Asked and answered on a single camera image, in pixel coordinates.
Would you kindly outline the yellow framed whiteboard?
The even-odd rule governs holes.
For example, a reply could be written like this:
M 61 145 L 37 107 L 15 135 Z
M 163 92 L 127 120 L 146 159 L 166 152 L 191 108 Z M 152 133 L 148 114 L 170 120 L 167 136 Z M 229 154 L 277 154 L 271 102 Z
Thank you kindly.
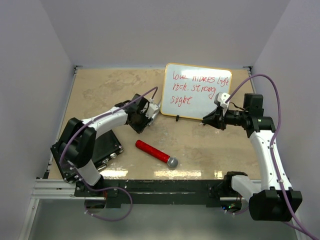
M 168 63 L 160 112 L 201 120 L 217 107 L 214 100 L 219 92 L 230 92 L 232 76 L 229 69 Z

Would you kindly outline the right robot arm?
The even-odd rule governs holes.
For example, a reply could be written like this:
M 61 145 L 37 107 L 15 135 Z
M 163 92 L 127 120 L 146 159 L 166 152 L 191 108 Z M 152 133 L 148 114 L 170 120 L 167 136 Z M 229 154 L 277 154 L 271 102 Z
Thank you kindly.
M 293 190 L 282 166 L 274 139 L 274 121 L 264 116 L 263 96 L 246 93 L 240 110 L 229 109 L 229 97 L 228 93 L 218 93 L 214 99 L 216 109 L 202 123 L 220 130 L 232 125 L 246 131 L 257 156 L 261 184 L 255 185 L 244 172 L 229 171 L 215 190 L 230 197 L 238 193 L 248 202 L 250 216 L 255 221 L 289 222 L 303 197 L 300 191 Z

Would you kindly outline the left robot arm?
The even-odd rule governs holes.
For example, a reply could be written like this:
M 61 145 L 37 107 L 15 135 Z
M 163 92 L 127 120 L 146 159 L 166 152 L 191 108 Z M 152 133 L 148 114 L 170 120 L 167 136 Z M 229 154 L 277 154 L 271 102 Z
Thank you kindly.
M 72 167 L 86 182 L 86 191 L 99 196 L 104 190 L 102 175 L 93 162 L 96 140 L 114 128 L 129 125 L 140 134 L 153 122 L 160 106 L 153 99 L 135 94 L 132 100 L 120 102 L 110 110 L 92 118 L 71 118 L 59 140 L 51 146 L 53 158 L 59 166 Z

